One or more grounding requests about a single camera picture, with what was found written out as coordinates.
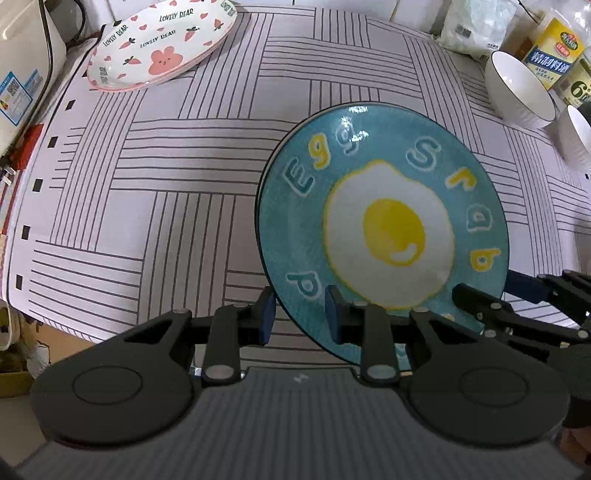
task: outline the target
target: red object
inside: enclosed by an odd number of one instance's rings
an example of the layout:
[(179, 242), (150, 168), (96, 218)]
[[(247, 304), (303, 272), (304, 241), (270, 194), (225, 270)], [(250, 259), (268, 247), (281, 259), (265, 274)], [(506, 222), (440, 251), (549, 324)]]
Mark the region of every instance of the red object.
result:
[(561, 55), (564, 58), (568, 58), (568, 56), (570, 55), (570, 52), (569, 52), (569, 49), (567, 48), (567, 46), (561, 42), (558, 42), (554, 46), (554, 49), (558, 52), (559, 55)]
[(15, 170), (23, 170), (27, 168), (33, 149), (37, 144), (37, 140), (43, 131), (43, 124), (30, 126), (23, 136), (23, 143), (18, 147), (11, 156), (11, 167)]

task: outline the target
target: white appliance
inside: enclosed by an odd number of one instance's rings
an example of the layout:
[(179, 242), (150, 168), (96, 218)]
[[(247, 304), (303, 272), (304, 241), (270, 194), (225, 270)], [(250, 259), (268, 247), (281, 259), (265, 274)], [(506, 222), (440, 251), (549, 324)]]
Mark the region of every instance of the white appliance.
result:
[[(47, 96), (66, 59), (66, 45), (46, 10), (53, 51)], [(0, 0), (0, 155), (30, 120), (49, 70), (45, 30), (38, 0)]]

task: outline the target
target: gray ribbed surface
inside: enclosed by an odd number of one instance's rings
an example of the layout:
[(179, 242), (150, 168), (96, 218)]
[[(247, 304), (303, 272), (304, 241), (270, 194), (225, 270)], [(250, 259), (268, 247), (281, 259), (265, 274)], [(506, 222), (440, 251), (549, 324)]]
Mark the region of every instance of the gray ribbed surface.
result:
[(494, 452), (446, 442), (395, 392), (365, 388), (348, 369), (251, 369), (238, 385), (206, 390), (159, 438), (116, 452), (49, 443), (20, 473), (26, 480), (574, 480), (581, 471), (549, 443)]

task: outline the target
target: fried egg illustration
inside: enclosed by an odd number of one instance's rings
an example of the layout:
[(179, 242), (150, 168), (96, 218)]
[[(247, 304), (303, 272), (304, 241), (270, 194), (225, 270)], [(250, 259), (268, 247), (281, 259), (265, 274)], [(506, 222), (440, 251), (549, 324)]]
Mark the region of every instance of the fried egg illustration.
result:
[(443, 287), (452, 270), (454, 233), (443, 203), (384, 160), (336, 183), (323, 222), (333, 271), (386, 309), (419, 305)]

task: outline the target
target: egg yolk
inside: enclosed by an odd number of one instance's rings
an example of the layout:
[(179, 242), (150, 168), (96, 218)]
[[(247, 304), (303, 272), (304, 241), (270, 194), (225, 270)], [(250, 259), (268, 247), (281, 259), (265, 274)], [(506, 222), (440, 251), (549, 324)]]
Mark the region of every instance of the egg yolk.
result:
[(425, 248), (425, 229), (403, 202), (378, 199), (363, 214), (363, 235), (371, 254), (390, 265), (412, 264)]

